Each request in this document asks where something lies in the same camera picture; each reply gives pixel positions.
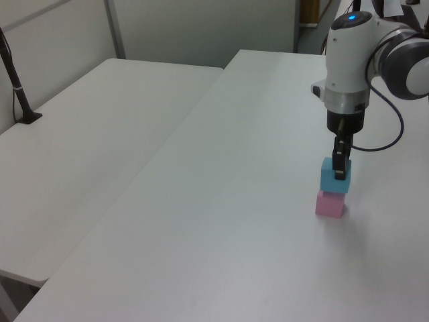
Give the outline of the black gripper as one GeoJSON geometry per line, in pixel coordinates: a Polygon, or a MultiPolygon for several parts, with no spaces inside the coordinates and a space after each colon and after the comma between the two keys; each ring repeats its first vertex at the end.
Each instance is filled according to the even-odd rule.
{"type": "Polygon", "coordinates": [[[365,112],[339,114],[327,111],[327,128],[335,134],[332,169],[336,180],[345,180],[353,136],[363,129],[365,112]]]}

